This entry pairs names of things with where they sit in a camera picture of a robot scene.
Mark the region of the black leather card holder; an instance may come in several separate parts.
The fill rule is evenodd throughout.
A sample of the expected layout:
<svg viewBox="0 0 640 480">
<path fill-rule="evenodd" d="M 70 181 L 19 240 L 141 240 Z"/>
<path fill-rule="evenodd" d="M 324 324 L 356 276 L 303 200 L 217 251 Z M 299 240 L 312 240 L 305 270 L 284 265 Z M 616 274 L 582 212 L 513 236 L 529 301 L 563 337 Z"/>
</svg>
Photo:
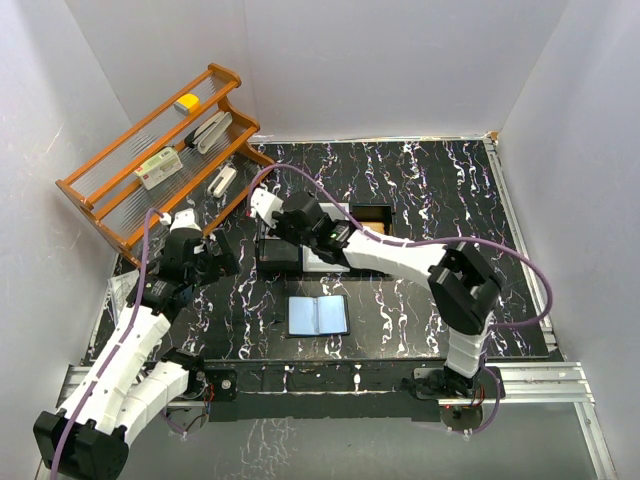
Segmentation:
<svg viewBox="0 0 640 480">
<path fill-rule="evenodd" d="M 349 333 L 346 296 L 288 298 L 287 334 L 290 337 L 322 337 Z"/>
</svg>

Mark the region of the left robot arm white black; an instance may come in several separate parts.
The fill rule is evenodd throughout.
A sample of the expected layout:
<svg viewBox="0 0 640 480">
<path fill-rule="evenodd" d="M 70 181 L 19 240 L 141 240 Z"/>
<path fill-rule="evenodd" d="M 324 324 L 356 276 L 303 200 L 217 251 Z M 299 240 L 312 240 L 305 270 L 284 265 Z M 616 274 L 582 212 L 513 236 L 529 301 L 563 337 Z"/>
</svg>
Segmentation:
<svg viewBox="0 0 640 480">
<path fill-rule="evenodd" d="M 141 268 L 122 318 L 89 372 L 33 431 L 51 478 L 115 479 L 130 447 L 175 398 L 194 399 L 206 387 L 202 358 L 170 349 L 143 380 L 137 377 L 196 291 L 239 271 L 226 235 L 173 230 L 160 255 Z"/>
</svg>

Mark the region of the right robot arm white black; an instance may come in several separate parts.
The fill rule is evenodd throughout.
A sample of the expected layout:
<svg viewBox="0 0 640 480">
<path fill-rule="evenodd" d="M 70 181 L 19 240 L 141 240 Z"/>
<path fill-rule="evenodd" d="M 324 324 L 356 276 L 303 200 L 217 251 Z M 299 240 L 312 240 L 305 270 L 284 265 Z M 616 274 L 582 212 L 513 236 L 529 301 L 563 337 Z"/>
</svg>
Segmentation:
<svg viewBox="0 0 640 480">
<path fill-rule="evenodd" d="M 281 200 L 258 188 L 250 208 L 272 235 L 309 248 L 326 264 L 376 271 L 428 289 L 449 327 L 449 349 L 442 370 L 429 374 L 423 383 L 434 393 L 460 397 L 480 387 L 481 357 L 502 282 L 473 244 L 420 245 L 379 236 L 346 219 L 333 219 L 308 192 Z"/>
</svg>

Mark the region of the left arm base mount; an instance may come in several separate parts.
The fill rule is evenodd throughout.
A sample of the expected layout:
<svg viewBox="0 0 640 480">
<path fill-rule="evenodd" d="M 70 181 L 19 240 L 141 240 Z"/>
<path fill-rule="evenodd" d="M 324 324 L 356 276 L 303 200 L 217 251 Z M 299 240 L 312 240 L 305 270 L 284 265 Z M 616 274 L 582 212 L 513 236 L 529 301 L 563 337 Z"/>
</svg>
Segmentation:
<svg viewBox="0 0 640 480">
<path fill-rule="evenodd" d="M 172 434 L 182 441 L 213 419 L 218 404 L 237 397 L 237 374 L 229 368 L 214 368 L 190 373 L 186 391 L 179 394 L 161 412 Z"/>
</svg>

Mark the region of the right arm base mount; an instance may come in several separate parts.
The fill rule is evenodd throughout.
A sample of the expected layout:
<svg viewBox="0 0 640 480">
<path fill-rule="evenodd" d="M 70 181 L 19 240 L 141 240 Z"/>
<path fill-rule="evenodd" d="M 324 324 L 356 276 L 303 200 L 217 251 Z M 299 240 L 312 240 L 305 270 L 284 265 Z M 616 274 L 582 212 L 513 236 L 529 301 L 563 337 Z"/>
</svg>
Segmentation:
<svg viewBox="0 0 640 480">
<path fill-rule="evenodd" d="M 417 400 L 436 403 L 438 425 L 426 427 L 465 441 L 491 425 L 506 398 L 500 370 L 487 365 L 481 365 L 471 378 L 448 367 L 416 368 L 408 389 Z"/>
</svg>

